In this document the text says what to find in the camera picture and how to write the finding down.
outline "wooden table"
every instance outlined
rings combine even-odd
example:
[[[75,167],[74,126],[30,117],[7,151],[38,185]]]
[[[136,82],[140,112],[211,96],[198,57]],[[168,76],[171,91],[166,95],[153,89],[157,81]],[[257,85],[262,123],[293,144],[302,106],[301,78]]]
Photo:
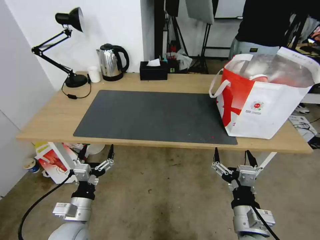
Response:
[[[238,145],[203,144],[184,142],[158,142],[127,139],[105,139],[74,137],[73,133],[79,125],[93,99],[101,89],[149,91],[149,92],[181,92],[207,93],[213,75],[169,74],[167,81],[140,81],[138,73],[126,73],[116,82],[102,80],[92,84],[91,94],[84,99],[72,100],[59,91],[47,103],[30,123],[18,134],[17,139],[25,141],[48,141],[68,143],[104,143],[115,145],[135,145],[150,147],[202,148],[229,150],[252,150],[268,152],[311,153],[312,149],[299,135],[298,131],[286,122],[278,133],[270,140],[237,137]],[[80,88],[65,88],[65,92],[84,96],[88,93],[86,84]]]

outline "black shirt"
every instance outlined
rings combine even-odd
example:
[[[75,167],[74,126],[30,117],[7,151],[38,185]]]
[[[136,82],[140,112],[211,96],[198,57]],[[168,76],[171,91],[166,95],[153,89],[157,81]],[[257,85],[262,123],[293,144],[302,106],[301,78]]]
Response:
[[[264,46],[281,46],[295,0],[246,0],[236,39]]]

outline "lamp arm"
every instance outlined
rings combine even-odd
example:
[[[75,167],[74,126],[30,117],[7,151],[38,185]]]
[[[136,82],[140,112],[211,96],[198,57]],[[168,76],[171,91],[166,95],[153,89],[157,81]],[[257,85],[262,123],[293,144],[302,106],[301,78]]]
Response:
[[[71,29],[68,29],[68,28],[64,29],[61,33],[55,35],[54,37],[50,38],[49,40],[41,43],[41,44],[38,45],[38,46],[33,47],[33,48],[32,48],[32,53],[34,53],[35,55],[41,57],[42,59],[46,60],[47,62],[49,62],[49,63],[51,63],[52,65],[56,66],[57,68],[61,69],[62,71],[66,72],[68,75],[74,74],[72,69],[68,69],[67,67],[65,67],[65,66],[57,63],[56,61],[52,60],[51,58],[49,58],[49,57],[47,57],[47,56],[45,56],[45,55],[43,54],[43,52],[47,51],[48,49],[56,46],[57,44],[63,42],[64,40],[70,38],[70,37],[71,37],[71,32],[72,32]],[[64,39],[61,39],[60,41],[58,41],[58,42],[50,45],[49,47],[41,50],[41,48],[43,48],[43,46],[44,46],[46,43],[52,41],[53,39],[55,39],[55,38],[57,38],[57,37],[59,37],[59,36],[61,36],[62,34],[66,34],[67,36],[66,36]]]

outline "black tissue box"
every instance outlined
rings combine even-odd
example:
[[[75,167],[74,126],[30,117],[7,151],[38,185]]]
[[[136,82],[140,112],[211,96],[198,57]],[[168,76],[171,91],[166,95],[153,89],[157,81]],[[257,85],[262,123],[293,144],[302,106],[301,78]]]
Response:
[[[160,66],[147,66],[148,62],[140,62],[140,80],[167,80],[168,65],[160,62]]]

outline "gray desk mat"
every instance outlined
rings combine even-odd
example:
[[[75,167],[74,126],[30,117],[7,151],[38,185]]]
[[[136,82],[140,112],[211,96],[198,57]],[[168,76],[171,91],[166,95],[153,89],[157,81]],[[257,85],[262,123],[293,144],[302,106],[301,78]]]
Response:
[[[236,145],[208,94],[100,90],[75,137]]]

